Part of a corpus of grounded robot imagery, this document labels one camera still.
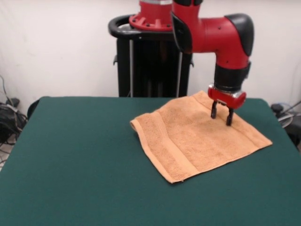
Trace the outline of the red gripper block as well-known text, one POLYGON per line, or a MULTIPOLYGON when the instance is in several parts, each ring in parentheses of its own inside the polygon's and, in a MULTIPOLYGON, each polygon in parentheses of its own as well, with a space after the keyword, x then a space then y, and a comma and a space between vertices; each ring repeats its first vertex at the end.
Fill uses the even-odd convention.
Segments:
POLYGON ((226 120, 226 125, 231 126, 233 120, 234 109, 240 108, 246 100, 246 92, 238 91, 235 93, 222 92, 210 84, 208 87, 208 96, 214 100, 211 110, 211 118, 215 119, 217 116, 217 104, 222 103, 229 109, 229 115, 226 120))

